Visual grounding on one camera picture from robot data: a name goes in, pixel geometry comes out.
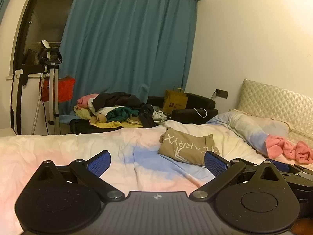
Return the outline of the quilted headboard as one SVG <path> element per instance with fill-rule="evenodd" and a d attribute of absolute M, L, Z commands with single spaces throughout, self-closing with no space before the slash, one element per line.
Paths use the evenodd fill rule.
<path fill-rule="evenodd" d="M 244 79 L 236 108 L 253 116 L 286 122 L 298 135 L 312 138 L 311 97 Z"/>

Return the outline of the red fabric basket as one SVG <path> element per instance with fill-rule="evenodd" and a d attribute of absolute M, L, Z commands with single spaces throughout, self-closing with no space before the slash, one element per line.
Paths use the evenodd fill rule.
<path fill-rule="evenodd" d="M 58 80 L 58 102 L 70 101 L 73 98 L 75 79 L 67 76 Z M 43 102 L 49 101 L 49 78 L 45 79 L 41 94 Z"/>

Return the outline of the pink towel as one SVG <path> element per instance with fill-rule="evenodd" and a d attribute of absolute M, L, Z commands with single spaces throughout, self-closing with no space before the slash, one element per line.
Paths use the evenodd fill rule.
<path fill-rule="evenodd" d="M 297 163 L 312 164 L 312 148 L 303 141 L 294 144 L 281 136 L 269 135 L 265 145 L 270 159 L 275 159 L 282 154 L 287 159 L 295 160 Z"/>

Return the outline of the pile of clothes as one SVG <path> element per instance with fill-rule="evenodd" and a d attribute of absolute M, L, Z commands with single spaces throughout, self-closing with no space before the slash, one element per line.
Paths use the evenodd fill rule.
<path fill-rule="evenodd" d="M 168 118 L 153 101 L 141 101 L 125 92 L 94 93 L 78 99 L 71 121 L 80 133 L 111 131 L 120 128 L 152 128 Z"/>

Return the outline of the blue curtain right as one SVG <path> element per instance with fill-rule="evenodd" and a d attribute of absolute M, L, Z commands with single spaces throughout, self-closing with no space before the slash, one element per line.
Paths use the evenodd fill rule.
<path fill-rule="evenodd" d="M 60 45 L 60 76 L 75 78 L 72 113 L 92 93 L 126 92 L 146 101 L 185 88 L 198 0 L 74 0 Z"/>

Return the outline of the tan t-shirt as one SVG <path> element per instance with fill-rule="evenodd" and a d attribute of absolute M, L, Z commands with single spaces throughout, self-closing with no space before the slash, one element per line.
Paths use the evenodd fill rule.
<path fill-rule="evenodd" d="M 213 134 L 196 137 L 173 128 L 168 128 L 160 137 L 158 153 L 179 162 L 204 166 L 207 151 L 220 155 Z"/>

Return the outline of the wall socket plate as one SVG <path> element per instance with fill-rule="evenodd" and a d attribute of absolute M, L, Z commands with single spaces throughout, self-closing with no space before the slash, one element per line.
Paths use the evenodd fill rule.
<path fill-rule="evenodd" d="M 224 99 L 228 98 L 228 93 L 229 93 L 228 91 L 224 91 L 224 90 L 220 90 L 220 89 L 215 90 L 215 95 L 217 97 L 224 98 Z"/>

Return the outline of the dark window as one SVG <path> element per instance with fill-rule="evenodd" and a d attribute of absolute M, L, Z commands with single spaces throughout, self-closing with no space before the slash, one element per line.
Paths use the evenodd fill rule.
<path fill-rule="evenodd" d="M 73 0 L 26 0 L 15 33 L 10 74 L 24 64 L 29 50 L 39 52 L 41 41 L 59 46 Z"/>

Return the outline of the brown paper bag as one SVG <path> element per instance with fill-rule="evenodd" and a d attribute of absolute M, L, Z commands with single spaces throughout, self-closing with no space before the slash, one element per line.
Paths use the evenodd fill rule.
<path fill-rule="evenodd" d="M 162 111 L 171 114 L 174 110 L 185 109 L 188 97 L 182 88 L 176 90 L 166 90 Z"/>

